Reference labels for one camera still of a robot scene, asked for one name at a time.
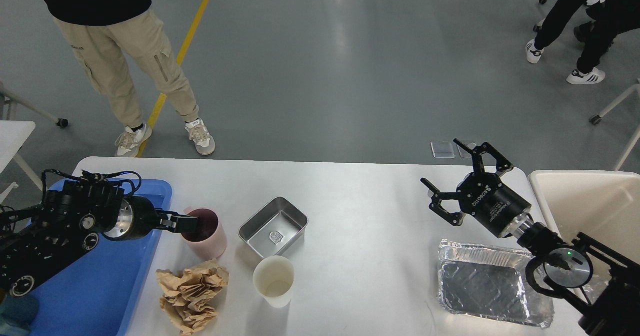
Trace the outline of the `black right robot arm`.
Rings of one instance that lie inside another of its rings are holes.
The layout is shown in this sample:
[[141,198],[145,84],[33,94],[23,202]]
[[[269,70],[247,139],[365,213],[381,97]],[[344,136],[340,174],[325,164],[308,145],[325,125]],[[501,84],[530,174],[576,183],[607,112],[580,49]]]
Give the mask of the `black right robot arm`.
[[[531,204],[503,183],[501,176],[514,166],[493,145],[468,147],[458,139],[454,143],[470,154],[472,171],[452,192],[421,178],[431,192],[430,210],[454,226],[470,215],[497,238],[516,238],[533,255],[525,268],[527,283],[542,295],[569,302],[581,314],[578,324],[588,336],[637,336],[638,263],[583,232],[567,243],[545,224],[535,222]],[[592,279],[592,257],[608,265],[610,275],[595,301],[573,293]]]

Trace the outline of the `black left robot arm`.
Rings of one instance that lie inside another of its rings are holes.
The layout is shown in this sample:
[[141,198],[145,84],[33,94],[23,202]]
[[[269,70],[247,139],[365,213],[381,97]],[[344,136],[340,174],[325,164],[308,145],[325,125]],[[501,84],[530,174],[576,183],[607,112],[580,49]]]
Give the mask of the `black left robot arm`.
[[127,178],[129,170],[73,176],[55,169],[41,173],[64,177],[61,190],[42,191],[41,201],[1,213],[0,286],[12,297],[24,297],[92,251],[101,237],[139,240],[154,230],[196,232],[196,216],[154,207],[138,196],[142,185]]

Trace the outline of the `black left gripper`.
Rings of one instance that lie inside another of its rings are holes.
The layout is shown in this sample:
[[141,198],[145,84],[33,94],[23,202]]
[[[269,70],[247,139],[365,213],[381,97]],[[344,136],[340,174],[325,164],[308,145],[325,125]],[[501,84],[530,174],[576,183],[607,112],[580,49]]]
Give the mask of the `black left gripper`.
[[[164,229],[163,220],[164,215],[146,197],[124,197],[114,227],[103,236],[110,241],[138,240],[155,229]],[[198,231],[199,222],[196,216],[173,214],[169,215],[167,228],[174,233],[193,233]]]

